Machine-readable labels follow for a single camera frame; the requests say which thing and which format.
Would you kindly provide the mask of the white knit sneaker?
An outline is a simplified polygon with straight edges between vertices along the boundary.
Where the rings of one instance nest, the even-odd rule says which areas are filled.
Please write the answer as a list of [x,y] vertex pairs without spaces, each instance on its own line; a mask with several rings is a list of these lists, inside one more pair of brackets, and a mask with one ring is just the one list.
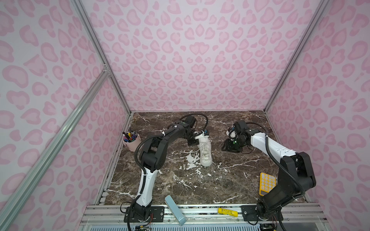
[[198,140],[198,148],[200,152],[200,164],[204,167],[209,167],[212,164],[212,145],[209,136],[201,134],[196,137]]

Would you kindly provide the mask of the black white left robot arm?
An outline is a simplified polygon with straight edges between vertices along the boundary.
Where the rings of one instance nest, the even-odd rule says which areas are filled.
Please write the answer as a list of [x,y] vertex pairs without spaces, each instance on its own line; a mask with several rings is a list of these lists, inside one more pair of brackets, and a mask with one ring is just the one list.
[[135,162],[141,168],[140,186],[136,198],[125,211],[127,222],[131,222],[132,218],[146,221],[150,217],[155,180],[165,163],[169,145],[179,138],[194,145],[198,143],[196,138],[203,134],[203,131],[196,132],[190,124],[180,121],[139,144],[135,151]]

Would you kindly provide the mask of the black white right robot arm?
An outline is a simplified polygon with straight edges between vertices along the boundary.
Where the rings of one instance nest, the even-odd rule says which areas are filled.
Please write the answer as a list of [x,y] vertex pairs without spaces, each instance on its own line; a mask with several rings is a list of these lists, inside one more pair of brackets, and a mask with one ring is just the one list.
[[277,185],[262,196],[253,213],[259,219],[279,217],[281,209],[296,199],[305,196],[306,191],[316,186],[316,178],[310,156],[305,152],[288,149],[258,130],[240,133],[227,131],[228,139],[222,150],[240,153],[243,147],[252,146],[262,151],[278,166]]

